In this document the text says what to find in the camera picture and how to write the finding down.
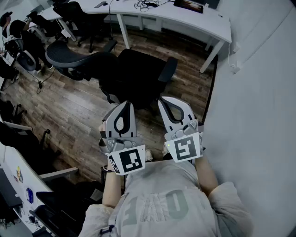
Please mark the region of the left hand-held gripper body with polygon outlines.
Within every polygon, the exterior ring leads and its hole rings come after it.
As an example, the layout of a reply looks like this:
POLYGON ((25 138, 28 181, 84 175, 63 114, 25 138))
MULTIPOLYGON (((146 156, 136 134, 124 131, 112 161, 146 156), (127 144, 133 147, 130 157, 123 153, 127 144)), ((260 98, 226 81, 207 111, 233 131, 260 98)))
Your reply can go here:
POLYGON ((127 175, 145 169, 145 145, 138 137, 101 138, 99 147, 111 164, 108 172, 127 175))

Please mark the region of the person's left hand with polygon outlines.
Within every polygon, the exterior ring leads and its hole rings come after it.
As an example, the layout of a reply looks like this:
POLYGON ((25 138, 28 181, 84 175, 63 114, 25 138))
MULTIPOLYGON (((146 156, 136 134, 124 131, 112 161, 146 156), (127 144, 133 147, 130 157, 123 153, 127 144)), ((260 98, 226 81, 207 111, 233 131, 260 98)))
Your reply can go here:
POLYGON ((104 120, 103 123, 99 126, 99 132, 101 135, 101 138, 99 140, 99 148, 104 154, 109 153, 108 147, 105 143, 105 141, 106 141, 105 131, 106 131, 106 121, 104 120))

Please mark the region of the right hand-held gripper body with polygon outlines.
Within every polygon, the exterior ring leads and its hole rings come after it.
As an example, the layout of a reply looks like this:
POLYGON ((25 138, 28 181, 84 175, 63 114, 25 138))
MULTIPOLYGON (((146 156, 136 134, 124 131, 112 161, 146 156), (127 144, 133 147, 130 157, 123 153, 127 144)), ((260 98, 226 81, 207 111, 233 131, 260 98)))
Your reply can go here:
POLYGON ((165 134, 165 145, 175 162, 203 157, 203 133, 199 132, 198 129, 198 121, 194 119, 188 124, 165 134))

